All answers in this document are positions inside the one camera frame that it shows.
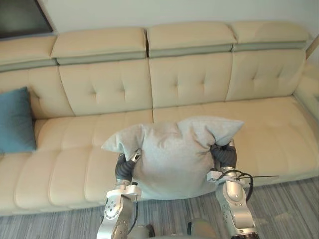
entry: sofa armrest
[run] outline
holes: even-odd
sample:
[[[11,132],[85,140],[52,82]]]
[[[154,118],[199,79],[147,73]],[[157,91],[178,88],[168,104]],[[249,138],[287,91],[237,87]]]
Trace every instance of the sofa armrest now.
[[[319,121],[319,68],[307,64],[294,96]]]

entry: sofa seat cushion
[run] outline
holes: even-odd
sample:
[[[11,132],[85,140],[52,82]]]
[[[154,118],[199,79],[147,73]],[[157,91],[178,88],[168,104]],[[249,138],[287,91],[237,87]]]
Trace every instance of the sofa seat cushion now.
[[[37,120],[37,151],[0,155],[0,215],[104,204],[118,156],[101,145],[123,128],[152,121],[151,110]]]
[[[154,109],[154,122],[208,115],[242,120],[235,135],[237,168],[255,176],[256,185],[318,175],[318,125],[294,97],[221,102]]]

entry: white wall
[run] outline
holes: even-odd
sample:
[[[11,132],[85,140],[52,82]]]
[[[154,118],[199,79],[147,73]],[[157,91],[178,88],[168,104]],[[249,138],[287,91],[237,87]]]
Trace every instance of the white wall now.
[[[39,0],[57,32],[110,26],[249,19],[289,20],[319,33],[319,0]],[[311,61],[319,65],[319,49]]]

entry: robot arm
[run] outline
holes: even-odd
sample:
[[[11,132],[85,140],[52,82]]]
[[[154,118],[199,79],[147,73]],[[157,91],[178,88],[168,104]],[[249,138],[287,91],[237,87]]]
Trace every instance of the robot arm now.
[[[238,179],[235,170],[237,154],[233,140],[223,147],[215,145],[211,153],[215,168],[207,174],[207,180],[218,183],[216,198],[229,234],[232,239],[259,239],[246,205],[245,181]]]
[[[97,239],[127,239],[129,221],[133,212],[133,200],[141,195],[137,184],[132,183],[132,171],[141,157],[141,150],[137,150],[129,161],[124,154],[119,155],[115,169],[116,186],[106,195],[101,225]]]

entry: carpet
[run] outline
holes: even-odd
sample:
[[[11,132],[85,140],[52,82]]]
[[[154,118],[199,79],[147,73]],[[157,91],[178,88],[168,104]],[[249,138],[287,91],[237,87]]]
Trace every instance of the carpet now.
[[[247,205],[261,239],[319,238],[319,177],[257,187]],[[0,217],[0,239],[95,239],[103,209]],[[157,236],[186,235],[195,218],[208,220],[219,238],[229,238],[214,193],[140,202],[137,224],[152,224]]]

